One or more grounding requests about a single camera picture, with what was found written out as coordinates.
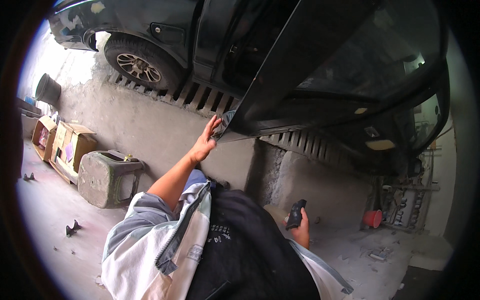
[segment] dusty floor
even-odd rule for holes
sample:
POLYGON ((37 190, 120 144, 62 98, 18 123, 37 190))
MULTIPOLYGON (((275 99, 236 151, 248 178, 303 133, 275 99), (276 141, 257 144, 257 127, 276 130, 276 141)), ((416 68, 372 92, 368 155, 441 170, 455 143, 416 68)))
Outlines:
POLYGON ((90 205, 47 163, 30 141, 24 143, 22 173, 35 180, 17 181, 20 208, 38 256, 68 299, 111 299, 101 286, 103 246, 110 229, 123 220, 123 209, 90 205), (71 238, 66 226, 76 219, 83 227, 71 238))
MULTIPOLYGON (((103 56, 108 34, 97 34, 100 52, 96 53, 64 50, 48 32, 48 25, 39 29, 18 96, 33 95, 38 79, 47 72, 62 85, 55 108, 60 115, 95 131, 99 149, 117 149, 143 160, 148 169, 139 190, 146 190, 189 150, 207 119, 109 83, 112 69, 103 56)), ((96 281, 107 232, 125 211, 91 206, 28 144, 25 153, 24 172, 39 175, 37 181, 19 181, 18 189, 39 255, 72 299, 110 299, 96 281), (68 239, 64 229, 73 225, 74 218, 85 228, 68 239)), ((233 188, 251 192, 261 203, 289 210, 293 202, 306 199, 312 251, 353 286, 353 297, 385 300, 395 294, 416 243, 413 235, 400 231, 359 231, 370 191, 367 181, 254 139, 220 144, 202 169, 208 176, 229 181, 233 188), (368 256, 375 249, 388 249, 386 261, 368 256)))

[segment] jacket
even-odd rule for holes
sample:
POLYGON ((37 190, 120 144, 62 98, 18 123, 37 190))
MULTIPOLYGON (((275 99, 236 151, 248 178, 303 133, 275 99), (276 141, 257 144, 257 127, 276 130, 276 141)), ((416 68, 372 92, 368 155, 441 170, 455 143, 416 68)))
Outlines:
MULTIPOLYGON (((159 197, 138 193, 125 219, 109 232, 101 278, 114 299, 185 299, 210 227, 210 182, 193 184, 179 202, 181 211, 175 214, 159 197)), ((353 288, 336 270, 295 241, 289 243, 321 299, 352 299, 353 288)))

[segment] black bucket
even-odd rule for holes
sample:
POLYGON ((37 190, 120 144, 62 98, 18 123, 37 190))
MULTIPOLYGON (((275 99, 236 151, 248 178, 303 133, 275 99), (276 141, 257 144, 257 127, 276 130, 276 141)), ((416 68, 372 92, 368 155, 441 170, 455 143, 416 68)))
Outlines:
POLYGON ((45 73, 36 86, 35 99, 55 105, 60 97, 60 92, 61 85, 45 73))

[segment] red bucket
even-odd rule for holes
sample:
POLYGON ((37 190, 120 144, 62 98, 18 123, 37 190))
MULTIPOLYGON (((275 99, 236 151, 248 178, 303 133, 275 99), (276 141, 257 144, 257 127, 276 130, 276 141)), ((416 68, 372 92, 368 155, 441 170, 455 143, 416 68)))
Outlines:
POLYGON ((379 210, 369 210, 365 212, 362 219, 363 223, 368 226, 373 226, 377 228, 382 221, 382 211, 379 210))

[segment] car wheel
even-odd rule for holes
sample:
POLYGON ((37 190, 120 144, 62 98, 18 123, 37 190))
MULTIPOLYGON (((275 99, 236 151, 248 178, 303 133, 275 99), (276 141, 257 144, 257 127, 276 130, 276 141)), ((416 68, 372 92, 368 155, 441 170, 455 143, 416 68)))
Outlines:
POLYGON ((175 90, 182 79, 183 69, 168 53, 136 36, 113 33, 104 53, 115 70, 146 87, 175 90))

